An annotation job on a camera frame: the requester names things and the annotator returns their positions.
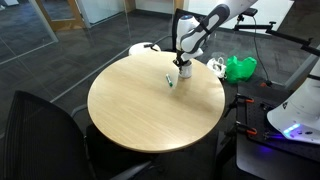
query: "black cable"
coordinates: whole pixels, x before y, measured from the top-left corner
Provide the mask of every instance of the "black cable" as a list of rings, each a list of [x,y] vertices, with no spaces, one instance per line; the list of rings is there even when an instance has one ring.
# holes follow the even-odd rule
[[[255,48],[256,48],[257,57],[258,57],[259,62],[260,62],[261,65],[262,65],[262,68],[263,68],[264,72],[266,73],[267,83],[271,83],[271,81],[269,80],[268,72],[267,72],[266,68],[264,67],[264,65],[263,65],[263,63],[262,63],[262,61],[261,61],[261,59],[260,59],[260,55],[259,55],[258,48],[257,48],[257,42],[256,42],[257,22],[256,22],[256,18],[254,18],[254,16],[252,16],[252,18],[253,18],[253,20],[254,20],[254,25],[255,25],[254,35],[253,35],[253,41],[254,41],[254,45],[255,45]]]

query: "blue light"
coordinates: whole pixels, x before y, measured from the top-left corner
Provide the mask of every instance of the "blue light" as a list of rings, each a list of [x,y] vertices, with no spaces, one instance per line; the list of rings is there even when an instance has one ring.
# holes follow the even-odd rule
[[[283,133],[288,134],[289,132],[291,132],[294,129],[297,129],[298,127],[300,127],[300,124],[294,124],[293,126],[291,126],[288,129],[284,130]]]

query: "white bag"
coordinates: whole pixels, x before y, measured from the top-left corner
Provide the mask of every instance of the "white bag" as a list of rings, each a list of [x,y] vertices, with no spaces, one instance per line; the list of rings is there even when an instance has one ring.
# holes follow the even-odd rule
[[[218,78],[225,78],[226,65],[224,65],[224,59],[219,57],[218,60],[212,58],[208,61],[207,67],[213,71]]]

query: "glass door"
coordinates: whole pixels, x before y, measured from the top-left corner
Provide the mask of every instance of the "glass door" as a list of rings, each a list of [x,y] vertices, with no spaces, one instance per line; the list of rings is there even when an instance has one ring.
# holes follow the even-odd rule
[[[76,0],[35,0],[53,31],[85,28]]]

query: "chair armrest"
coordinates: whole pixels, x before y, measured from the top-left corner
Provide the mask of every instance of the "chair armrest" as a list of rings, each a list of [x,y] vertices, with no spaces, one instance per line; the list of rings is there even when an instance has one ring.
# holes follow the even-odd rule
[[[133,167],[123,171],[122,173],[116,175],[115,177],[111,178],[110,180],[130,179],[131,177],[133,177],[134,175],[136,175],[137,173],[139,173],[140,171],[142,171],[143,169],[148,167],[150,164],[151,164],[151,161],[148,161],[148,162],[133,166]]]
[[[82,111],[82,110],[87,109],[87,108],[88,108],[87,104],[82,104],[82,105],[74,108],[74,109],[72,110],[70,116],[71,116],[72,118],[74,118],[74,116],[75,116],[79,111]]]

